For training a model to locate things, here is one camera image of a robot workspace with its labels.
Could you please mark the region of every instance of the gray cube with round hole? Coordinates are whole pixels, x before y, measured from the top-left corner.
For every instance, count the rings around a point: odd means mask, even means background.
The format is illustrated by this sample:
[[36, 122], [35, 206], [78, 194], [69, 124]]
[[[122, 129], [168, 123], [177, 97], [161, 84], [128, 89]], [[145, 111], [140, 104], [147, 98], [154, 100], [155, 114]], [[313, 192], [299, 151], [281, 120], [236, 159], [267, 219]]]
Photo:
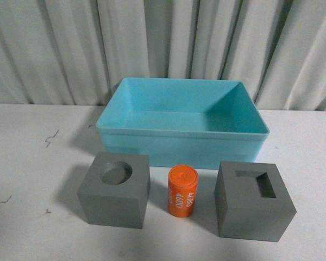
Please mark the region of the gray cube with round hole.
[[77, 196], [89, 224], [142, 228], [149, 189], [147, 155], [99, 152]]
[[215, 203], [225, 238], [278, 242], [296, 214], [275, 164], [222, 161]]

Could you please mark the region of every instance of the circular hole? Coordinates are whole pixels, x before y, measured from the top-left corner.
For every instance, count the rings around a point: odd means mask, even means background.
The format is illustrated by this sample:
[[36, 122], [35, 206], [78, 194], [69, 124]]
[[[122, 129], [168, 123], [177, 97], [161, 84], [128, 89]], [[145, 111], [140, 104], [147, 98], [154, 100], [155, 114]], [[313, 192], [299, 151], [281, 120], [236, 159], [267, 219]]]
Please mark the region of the circular hole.
[[133, 169], [123, 161], [107, 163], [104, 172], [99, 175], [101, 182], [107, 185], [119, 185], [130, 178]]

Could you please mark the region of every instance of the orange battery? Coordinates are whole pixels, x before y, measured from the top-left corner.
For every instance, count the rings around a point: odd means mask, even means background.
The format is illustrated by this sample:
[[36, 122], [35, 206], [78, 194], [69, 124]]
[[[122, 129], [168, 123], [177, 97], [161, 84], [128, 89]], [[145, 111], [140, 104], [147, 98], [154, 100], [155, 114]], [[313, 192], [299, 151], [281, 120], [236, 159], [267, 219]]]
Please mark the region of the orange battery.
[[170, 214], [185, 218], [192, 214], [198, 185], [197, 171], [187, 165], [173, 167], [169, 172], [168, 209]]

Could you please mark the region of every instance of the light blue plastic bin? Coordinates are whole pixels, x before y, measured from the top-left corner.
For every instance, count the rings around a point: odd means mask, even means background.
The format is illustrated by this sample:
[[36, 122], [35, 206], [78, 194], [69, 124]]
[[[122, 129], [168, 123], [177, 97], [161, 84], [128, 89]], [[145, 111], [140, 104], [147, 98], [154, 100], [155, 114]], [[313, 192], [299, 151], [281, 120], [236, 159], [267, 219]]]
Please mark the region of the light blue plastic bin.
[[126, 78], [96, 123], [108, 152], [151, 166], [255, 160], [269, 130], [241, 82]]

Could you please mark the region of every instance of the foam block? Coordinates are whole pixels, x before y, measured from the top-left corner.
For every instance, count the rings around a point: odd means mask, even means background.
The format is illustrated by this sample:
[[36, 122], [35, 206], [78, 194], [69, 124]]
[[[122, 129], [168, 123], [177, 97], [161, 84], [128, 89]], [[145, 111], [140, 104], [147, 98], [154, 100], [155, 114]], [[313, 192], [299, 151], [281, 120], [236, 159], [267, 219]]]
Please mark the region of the foam block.
[[89, 224], [142, 228], [149, 188], [147, 155], [99, 152], [77, 196]]
[[275, 164], [222, 161], [215, 203], [225, 238], [277, 242], [296, 214]]

